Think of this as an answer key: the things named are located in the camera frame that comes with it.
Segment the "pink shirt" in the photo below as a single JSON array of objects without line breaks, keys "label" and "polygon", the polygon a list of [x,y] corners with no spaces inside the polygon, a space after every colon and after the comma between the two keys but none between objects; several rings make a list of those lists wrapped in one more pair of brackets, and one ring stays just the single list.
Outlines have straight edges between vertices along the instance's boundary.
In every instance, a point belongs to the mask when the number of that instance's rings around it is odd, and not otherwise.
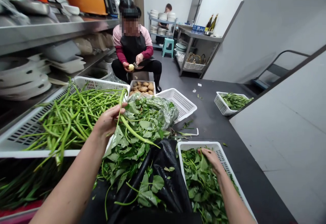
[{"label": "pink shirt", "polygon": [[[152,39],[150,37],[148,30],[144,26],[139,25],[139,28],[140,28],[140,31],[142,32],[142,35],[145,38],[145,44],[146,44],[146,50],[142,52],[142,55],[144,56],[144,59],[149,59],[149,58],[151,58],[151,56],[153,55],[153,52],[154,52]],[[113,42],[114,42],[114,46],[116,49],[116,55],[121,63],[126,63],[128,61],[126,59],[126,56],[123,53],[123,48],[122,48],[122,45],[120,42],[121,37],[122,37],[122,30],[120,28],[120,25],[117,25],[113,29]]]}]

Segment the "black plastic bag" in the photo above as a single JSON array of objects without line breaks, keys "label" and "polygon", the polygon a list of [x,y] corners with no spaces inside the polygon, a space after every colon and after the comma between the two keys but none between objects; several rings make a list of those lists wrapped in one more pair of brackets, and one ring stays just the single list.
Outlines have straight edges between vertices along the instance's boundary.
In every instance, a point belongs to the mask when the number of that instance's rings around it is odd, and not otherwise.
[{"label": "black plastic bag", "polygon": [[[164,187],[156,195],[166,204],[167,209],[171,213],[165,212],[164,209],[159,210],[156,207],[139,209],[137,207],[137,201],[129,206],[114,204],[114,201],[129,203],[137,195],[134,190],[124,183],[117,194],[115,194],[116,190],[110,191],[108,194],[108,223],[130,223],[134,222],[136,220],[135,218],[140,220],[141,217],[142,223],[144,221],[150,223],[153,220],[157,222],[161,216],[165,217],[161,218],[162,221],[169,218],[173,223],[180,223],[181,220],[185,220],[184,218],[189,218],[187,223],[201,223],[200,214],[193,213],[188,197],[188,190],[182,177],[180,162],[176,158],[177,142],[172,139],[163,139],[161,141],[157,140],[155,143],[161,149],[151,147],[137,175],[132,178],[129,184],[135,189],[139,189],[144,172],[148,166],[152,165],[153,173],[149,178],[149,182],[152,181],[154,175],[160,175],[164,179]],[[168,172],[164,170],[165,167],[174,167],[175,170]],[[91,198],[93,196],[95,198],[94,200],[90,199],[80,223],[105,222],[104,199],[107,189],[108,184],[106,182],[98,182],[91,196]]]}]

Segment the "gray floor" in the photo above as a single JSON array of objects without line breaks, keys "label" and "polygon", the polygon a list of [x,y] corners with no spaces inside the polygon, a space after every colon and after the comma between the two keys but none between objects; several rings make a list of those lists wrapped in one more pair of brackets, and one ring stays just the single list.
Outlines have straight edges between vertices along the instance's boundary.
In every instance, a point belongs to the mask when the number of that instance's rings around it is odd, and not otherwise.
[{"label": "gray floor", "polygon": [[[296,223],[228,118],[220,113],[214,103],[217,91],[241,93],[248,97],[255,94],[244,85],[194,78],[198,76],[195,73],[184,72],[179,77],[179,67],[172,58],[163,58],[160,51],[154,51],[153,56],[162,62],[162,89],[175,88],[197,106],[197,110],[183,121],[193,120],[191,127],[199,129],[199,136],[190,141],[218,141],[228,145],[223,150],[258,223]],[[180,129],[183,122],[176,124],[175,129]]]}]

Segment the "stool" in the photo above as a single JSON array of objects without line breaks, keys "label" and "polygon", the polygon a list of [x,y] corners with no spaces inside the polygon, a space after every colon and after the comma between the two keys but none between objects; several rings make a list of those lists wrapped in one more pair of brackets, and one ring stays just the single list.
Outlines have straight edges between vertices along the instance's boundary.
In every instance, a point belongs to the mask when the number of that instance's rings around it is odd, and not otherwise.
[{"label": "stool", "polygon": [[129,81],[132,81],[132,80],[149,81],[149,73],[147,71],[141,71],[141,69],[134,69],[134,71],[132,73],[128,73],[128,80]]},{"label": "stool", "polygon": [[[167,44],[170,43],[172,45],[171,50],[167,49]],[[164,38],[163,50],[162,50],[162,57],[164,57],[165,53],[171,53],[171,57],[173,58],[173,51],[174,51],[174,39]]]}]

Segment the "wine bottle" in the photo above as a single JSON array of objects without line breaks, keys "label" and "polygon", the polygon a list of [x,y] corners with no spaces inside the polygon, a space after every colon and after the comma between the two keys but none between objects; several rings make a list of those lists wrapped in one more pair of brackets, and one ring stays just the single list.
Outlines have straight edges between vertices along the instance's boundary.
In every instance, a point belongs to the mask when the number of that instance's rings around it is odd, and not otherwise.
[{"label": "wine bottle", "polygon": [[211,27],[212,19],[213,19],[213,15],[211,16],[210,20],[208,21],[208,23],[207,23],[207,25],[206,25],[206,28],[205,28],[205,31],[208,31],[209,28]]},{"label": "wine bottle", "polygon": [[212,25],[211,25],[211,27],[210,27],[210,31],[211,31],[211,32],[212,32],[212,31],[214,30],[214,28],[215,28],[217,16],[218,16],[218,14],[217,14],[216,17],[214,18],[214,21],[213,21],[213,23],[212,23]]}]

